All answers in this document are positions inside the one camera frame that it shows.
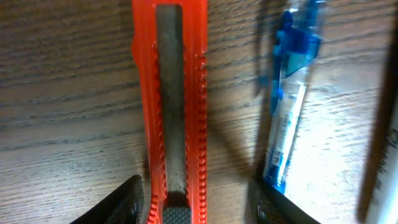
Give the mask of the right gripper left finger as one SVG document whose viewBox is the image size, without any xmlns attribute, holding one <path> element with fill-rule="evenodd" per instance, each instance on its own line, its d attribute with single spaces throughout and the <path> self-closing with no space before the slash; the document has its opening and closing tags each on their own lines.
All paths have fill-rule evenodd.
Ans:
<svg viewBox="0 0 398 224">
<path fill-rule="evenodd" d="M 140 224 L 143 206 L 142 177 L 133 175 L 72 224 Z"/>
</svg>

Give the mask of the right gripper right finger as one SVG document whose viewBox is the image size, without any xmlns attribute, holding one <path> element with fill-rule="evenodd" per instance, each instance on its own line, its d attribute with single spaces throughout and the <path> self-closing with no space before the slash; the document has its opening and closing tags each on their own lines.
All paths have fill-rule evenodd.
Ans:
<svg viewBox="0 0 398 224">
<path fill-rule="evenodd" d="M 248 203 L 254 223 L 320 224 L 261 179 L 250 179 Z"/>
</svg>

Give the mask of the orange utility knife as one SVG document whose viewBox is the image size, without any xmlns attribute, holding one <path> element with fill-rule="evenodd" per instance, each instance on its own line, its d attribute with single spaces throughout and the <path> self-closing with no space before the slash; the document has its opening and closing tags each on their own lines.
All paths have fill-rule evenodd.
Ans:
<svg viewBox="0 0 398 224">
<path fill-rule="evenodd" d="M 148 223 L 206 224 L 205 0 L 133 0 L 150 172 Z"/>
</svg>

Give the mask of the blue ballpoint pen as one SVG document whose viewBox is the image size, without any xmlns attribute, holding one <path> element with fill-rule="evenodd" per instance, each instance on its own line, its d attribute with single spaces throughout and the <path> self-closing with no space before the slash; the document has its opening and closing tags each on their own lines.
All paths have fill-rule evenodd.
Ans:
<svg viewBox="0 0 398 224">
<path fill-rule="evenodd" d="M 272 58 L 271 129 L 262 178 L 285 191 L 310 68 L 322 43 L 326 0 L 288 1 L 275 32 Z"/>
</svg>

